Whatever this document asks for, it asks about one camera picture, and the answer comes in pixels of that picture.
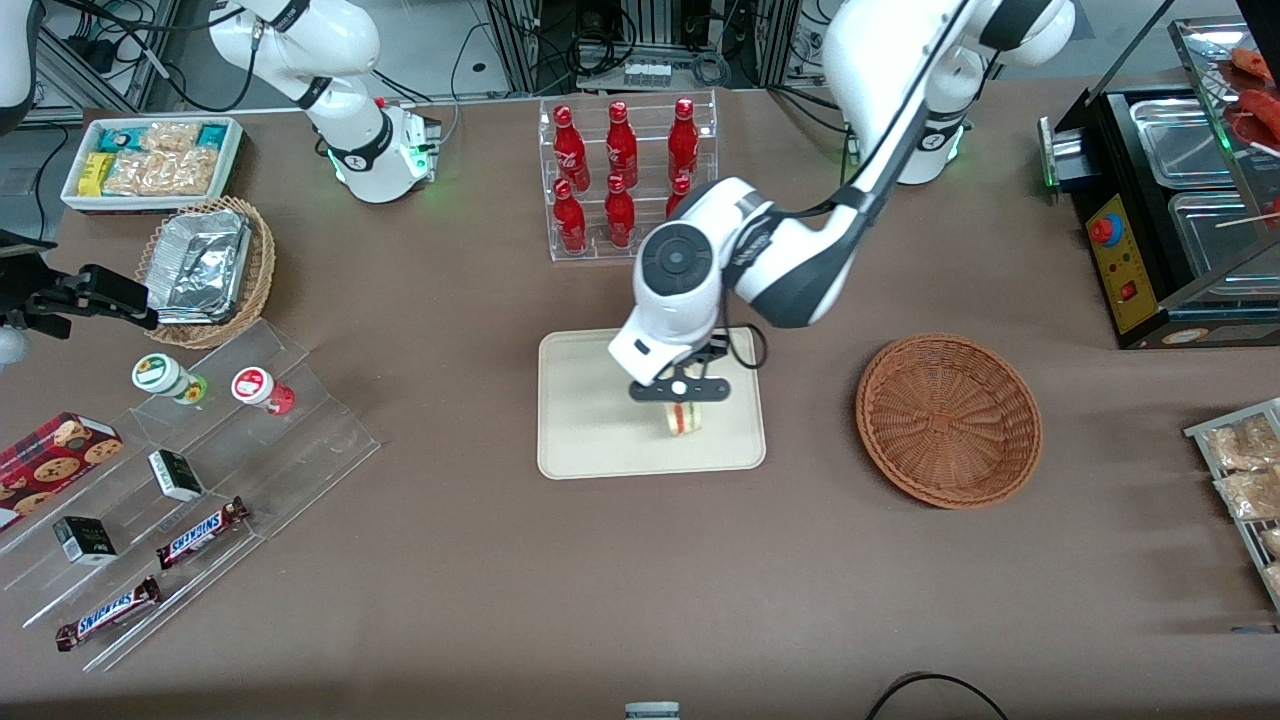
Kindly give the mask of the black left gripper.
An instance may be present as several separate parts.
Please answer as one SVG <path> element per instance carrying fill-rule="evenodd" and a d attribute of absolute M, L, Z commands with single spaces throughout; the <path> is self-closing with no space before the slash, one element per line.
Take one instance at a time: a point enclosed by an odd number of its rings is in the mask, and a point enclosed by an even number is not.
<path fill-rule="evenodd" d="M 667 404 L 669 397 L 692 397 L 695 404 L 723 402 L 732 386 L 710 373 L 712 365 L 728 355 L 728 336 L 714 334 L 699 350 L 673 361 L 649 386 L 628 384 L 628 397 L 639 404 Z"/>

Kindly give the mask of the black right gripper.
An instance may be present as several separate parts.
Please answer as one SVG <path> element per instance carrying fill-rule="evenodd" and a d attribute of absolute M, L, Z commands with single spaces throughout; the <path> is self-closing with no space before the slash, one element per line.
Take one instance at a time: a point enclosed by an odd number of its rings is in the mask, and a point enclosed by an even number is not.
<path fill-rule="evenodd" d="M 3 324 L 55 340 L 70 337 L 72 316 L 106 316 L 143 331 L 157 328 L 148 290 L 105 266 L 88 264 L 76 274 L 56 272 L 45 254 L 54 241 L 1 233 Z"/>

